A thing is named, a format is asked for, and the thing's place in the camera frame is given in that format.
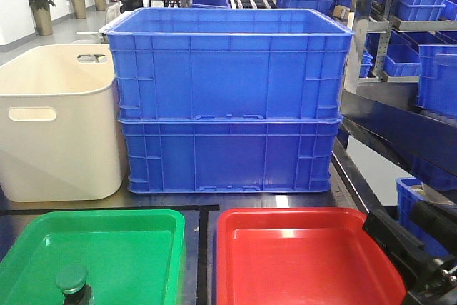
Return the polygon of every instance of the plant pot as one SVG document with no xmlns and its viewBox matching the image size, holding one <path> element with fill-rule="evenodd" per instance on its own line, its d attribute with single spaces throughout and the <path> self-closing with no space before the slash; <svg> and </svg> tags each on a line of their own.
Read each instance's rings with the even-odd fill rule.
<svg viewBox="0 0 457 305">
<path fill-rule="evenodd" d="M 36 30 L 40 36 L 52 35 L 51 12 L 47 9 L 32 9 L 34 14 Z"/>
<path fill-rule="evenodd" d="M 106 0 L 94 0 L 95 7 L 97 11 L 105 11 L 106 10 Z"/>
<path fill-rule="evenodd" d="M 77 19 L 86 18 L 86 0 L 71 0 Z"/>
</svg>

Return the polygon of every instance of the green plastic tray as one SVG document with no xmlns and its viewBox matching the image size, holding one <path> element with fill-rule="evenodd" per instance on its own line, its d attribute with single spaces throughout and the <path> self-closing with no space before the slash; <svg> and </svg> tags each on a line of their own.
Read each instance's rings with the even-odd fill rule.
<svg viewBox="0 0 457 305">
<path fill-rule="evenodd" d="M 184 218 L 172 210 L 40 216 L 0 264 L 0 304 L 63 304 L 55 275 L 68 264 L 87 268 L 96 305 L 179 304 Z"/>
</svg>

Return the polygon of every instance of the red plastic tray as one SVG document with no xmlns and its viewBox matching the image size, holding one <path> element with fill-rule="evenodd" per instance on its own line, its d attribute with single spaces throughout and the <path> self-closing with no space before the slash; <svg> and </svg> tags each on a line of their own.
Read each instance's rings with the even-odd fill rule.
<svg viewBox="0 0 457 305">
<path fill-rule="evenodd" d="M 353 209 L 232 209 L 218 223 L 218 305 L 399 305 L 403 281 Z"/>
</svg>

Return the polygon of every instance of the cream plastic bin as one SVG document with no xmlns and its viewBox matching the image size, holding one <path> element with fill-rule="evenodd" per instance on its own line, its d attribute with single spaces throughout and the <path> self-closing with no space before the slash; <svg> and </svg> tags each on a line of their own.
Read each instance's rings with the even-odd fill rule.
<svg viewBox="0 0 457 305">
<path fill-rule="evenodd" d="M 101 199 L 126 150 L 105 44 L 51 45 L 0 66 L 0 185 L 12 201 Z"/>
</svg>

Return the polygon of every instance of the metal table surface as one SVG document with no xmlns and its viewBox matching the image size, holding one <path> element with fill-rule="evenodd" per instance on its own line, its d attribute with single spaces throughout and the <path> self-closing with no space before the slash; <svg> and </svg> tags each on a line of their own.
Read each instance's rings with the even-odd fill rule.
<svg viewBox="0 0 457 305">
<path fill-rule="evenodd" d="M 323 193 L 132 194 L 127 189 L 127 180 L 115 194 L 98 201 L 14 203 L 0 192 L 0 259 L 4 258 L 16 237 L 31 220 L 50 211 L 175 209 L 186 219 L 183 304 L 215 304 L 216 278 L 213 266 L 215 265 L 216 226 L 218 217 L 223 211 L 236 207 L 339 206 L 359 208 L 367 212 L 367 208 L 380 206 L 368 184 L 338 142 L 334 147 L 330 172 L 331 190 Z M 362 192 L 354 193 L 356 187 L 363 189 Z"/>
</svg>

